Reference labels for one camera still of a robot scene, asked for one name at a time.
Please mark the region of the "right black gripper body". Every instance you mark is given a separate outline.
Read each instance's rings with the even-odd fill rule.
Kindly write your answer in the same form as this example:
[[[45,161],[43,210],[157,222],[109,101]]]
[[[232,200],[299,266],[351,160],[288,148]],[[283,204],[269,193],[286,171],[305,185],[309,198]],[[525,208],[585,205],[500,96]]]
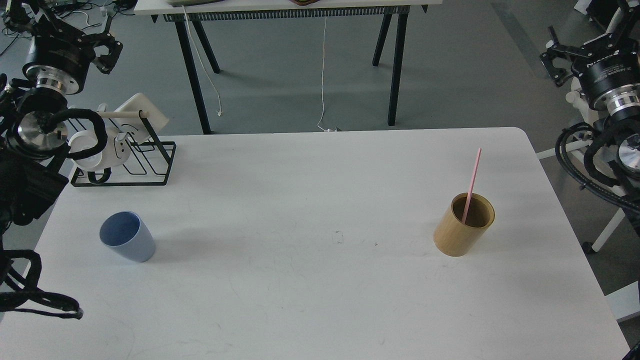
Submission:
[[[589,108],[614,118],[634,116],[639,107],[639,43],[622,38],[613,43],[601,35],[582,45],[589,57],[577,57],[571,70]]]

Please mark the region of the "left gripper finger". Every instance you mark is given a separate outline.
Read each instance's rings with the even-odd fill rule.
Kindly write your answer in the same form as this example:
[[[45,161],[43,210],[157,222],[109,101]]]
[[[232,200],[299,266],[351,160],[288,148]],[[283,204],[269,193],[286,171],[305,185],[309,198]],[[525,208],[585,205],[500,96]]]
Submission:
[[[28,6],[34,14],[38,14],[38,0],[2,0],[4,7],[2,20],[5,27],[13,32],[32,32],[34,18],[27,14],[24,6]]]
[[[90,49],[93,51],[92,63],[104,75],[109,75],[116,66],[123,45],[111,33],[94,33],[89,35]],[[104,47],[106,54],[96,55],[95,48]]]

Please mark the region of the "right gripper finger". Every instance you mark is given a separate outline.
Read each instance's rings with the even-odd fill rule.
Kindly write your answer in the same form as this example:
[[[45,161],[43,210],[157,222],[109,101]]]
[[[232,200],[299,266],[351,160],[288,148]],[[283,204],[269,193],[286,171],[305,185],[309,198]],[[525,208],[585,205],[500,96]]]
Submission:
[[[571,77],[574,77],[574,74],[566,68],[556,67],[554,61],[556,59],[563,59],[572,63],[575,59],[583,58],[583,47],[561,44],[553,25],[549,25],[547,30],[550,35],[551,45],[546,46],[546,50],[539,55],[539,59],[548,77],[553,81],[553,84],[559,88]]]
[[[627,38],[639,20],[638,0],[617,0],[618,10],[612,18],[612,40]]]

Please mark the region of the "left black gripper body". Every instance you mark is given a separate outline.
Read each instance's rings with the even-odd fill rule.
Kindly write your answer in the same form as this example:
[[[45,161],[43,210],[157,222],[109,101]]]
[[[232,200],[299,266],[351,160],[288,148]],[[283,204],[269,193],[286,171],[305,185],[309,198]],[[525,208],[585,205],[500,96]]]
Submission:
[[[22,6],[22,30],[32,36],[22,68],[26,79],[41,85],[50,79],[64,95],[80,93],[101,35],[87,34],[35,5]]]

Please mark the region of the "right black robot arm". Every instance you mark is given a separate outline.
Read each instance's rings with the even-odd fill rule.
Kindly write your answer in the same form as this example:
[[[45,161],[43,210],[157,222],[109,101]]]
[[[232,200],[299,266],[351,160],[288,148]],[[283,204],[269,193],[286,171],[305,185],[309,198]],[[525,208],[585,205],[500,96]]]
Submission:
[[[539,59],[557,87],[572,80],[567,101],[583,121],[562,130],[555,156],[579,185],[627,213],[639,213],[639,43],[630,32],[639,5],[627,0],[606,32],[577,47],[553,27]]]

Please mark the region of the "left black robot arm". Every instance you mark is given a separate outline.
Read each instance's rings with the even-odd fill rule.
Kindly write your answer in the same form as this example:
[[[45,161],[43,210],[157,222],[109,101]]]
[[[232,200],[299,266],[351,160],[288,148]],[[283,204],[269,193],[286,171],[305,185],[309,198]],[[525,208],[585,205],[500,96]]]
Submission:
[[[87,34],[55,14],[45,0],[7,0],[7,30],[29,34],[23,78],[1,75],[1,232],[39,219],[69,180],[60,173],[66,159],[98,155],[108,143],[98,112],[69,108],[91,65],[108,75],[122,51],[105,12],[101,32]]]

